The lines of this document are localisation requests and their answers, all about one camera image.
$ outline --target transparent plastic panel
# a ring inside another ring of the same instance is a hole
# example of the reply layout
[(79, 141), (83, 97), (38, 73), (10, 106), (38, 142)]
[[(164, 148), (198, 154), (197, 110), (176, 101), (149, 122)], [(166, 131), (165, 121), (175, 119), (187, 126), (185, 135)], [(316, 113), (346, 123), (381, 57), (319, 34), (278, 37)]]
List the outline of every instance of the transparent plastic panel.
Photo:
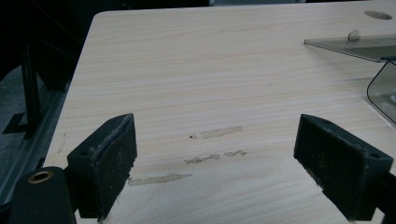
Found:
[(396, 35), (307, 39), (305, 44), (378, 63), (396, 59)]
[(396, 123), (396, 61), (388, 61), (367, 88), (369, 100)]

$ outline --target scratch mark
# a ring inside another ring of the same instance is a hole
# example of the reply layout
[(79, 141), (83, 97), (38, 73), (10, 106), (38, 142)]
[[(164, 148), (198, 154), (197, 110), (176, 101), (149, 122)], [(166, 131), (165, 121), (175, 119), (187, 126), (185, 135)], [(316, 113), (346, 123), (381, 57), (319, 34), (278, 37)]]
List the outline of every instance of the scratch mark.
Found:
[(58, 153), (62, 152), (62, 150), (64, 150), (64, 143), (66, 143), (66, 139), (64, 139), (61, 143), (61, 145), (58, 147)]
[(224, 152), (224, 156), (233, 157), (238, 153), (241, 154), (241, 156), (245, 156), (246, 154), (248, 154), (243, 150), (237, 150), (236, 152)]
[(237, 127), (233, 127), (233, 128), (220, 129), (220, 130), (215, 130), (215, 131), (211, 131), (211, 132), (203, 132), (203, 133), (201, 133), (201, 135), (204, 139), (207, 139), (207, 138), (213, 138), (213, 137), (222, 137), (225, 134), (242, 132), (242, 131), (243, 131), (242, 126), (237, 126)]
[(192, 176), (192, 174), (186, 174), (186, 175), (170, 174), (170, 175), (149, 177), (146, 179), (129, 178), (128, 185), (134, 186), (134, 185), (160, 184), (160, 183), (166, 183), (166, 182), (170, 182), (170, 181), (176, 181), (176, 180), (183, 179), (183, 178), (186, 178), (189, 176)]
[(212, 154), (209, 157), (206, 158), (199, 158), (199, 157), (195, 157), (192, 160), (185, 160), (184, 162), (186, 162), (186, 165), (191, 164), (191, 163), (200, 163), (203, 161), (207, 161), (209, 159), (213, 159), (213, 160), (218, 160), (220, 159), (220, 155), (219, 154)]

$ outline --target wooden table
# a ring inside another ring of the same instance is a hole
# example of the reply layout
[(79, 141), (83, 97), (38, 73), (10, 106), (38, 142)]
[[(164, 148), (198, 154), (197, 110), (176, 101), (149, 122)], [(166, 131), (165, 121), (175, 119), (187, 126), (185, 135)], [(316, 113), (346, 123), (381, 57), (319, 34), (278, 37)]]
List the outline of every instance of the wooden table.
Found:
[(347, 223), (293, 158), (299, 117), (395, 157), (395, 125), (365, 95), (383, 64), (304, 40), (395, 35), (395, 18), (393, 0), (101, 13), (45, 165), (65, 167), (103, 122), (134, 113), (132, 180), (105, 223)]

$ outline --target dark floor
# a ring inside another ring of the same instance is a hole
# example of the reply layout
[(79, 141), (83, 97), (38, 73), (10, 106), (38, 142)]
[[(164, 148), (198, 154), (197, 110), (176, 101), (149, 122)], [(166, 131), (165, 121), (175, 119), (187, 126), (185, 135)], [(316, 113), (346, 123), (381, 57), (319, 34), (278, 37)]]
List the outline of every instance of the dark floor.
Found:
[[(25, 139), (25, 133), (3, 133), (15, 114), (25, 113), (21, 67), (0, 81), (0, 204), (10, 199), (12, 186), (22, 174), (42, 163), (62, 111), (67, 91), (48, 91), (39, 78), (37, 86), (42, 121), (35, 134)], [(24, 123), (25, 114), (20, 124)]]
[(303, 3), (305, 0), (214, 0), (215, 7)]

